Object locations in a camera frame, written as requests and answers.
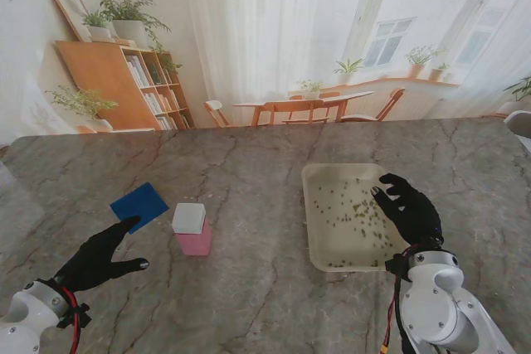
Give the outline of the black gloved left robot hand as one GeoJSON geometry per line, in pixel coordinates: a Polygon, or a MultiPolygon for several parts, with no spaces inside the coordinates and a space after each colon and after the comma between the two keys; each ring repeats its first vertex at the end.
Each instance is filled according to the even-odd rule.
{"type": "Polygon", "coordinates": [[[54,275],[53,279],[71,293],[96,288],[103,283],[118,279],[149,267],[144,258],[113,262],[115,250],[125,235],[139,222],[139,216],[127,218],[92,235],[54,275]]]}

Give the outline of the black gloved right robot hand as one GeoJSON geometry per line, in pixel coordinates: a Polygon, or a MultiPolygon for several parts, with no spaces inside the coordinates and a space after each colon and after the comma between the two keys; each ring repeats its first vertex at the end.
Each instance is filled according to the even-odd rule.
{"type": "Polygon", "coordinates": [[[386,190],[372,187],[373,199],[409,245],[440,249],[444,243],[441,218],[428,197],[406,179],[392,173],[380,176],[386,190]]]}

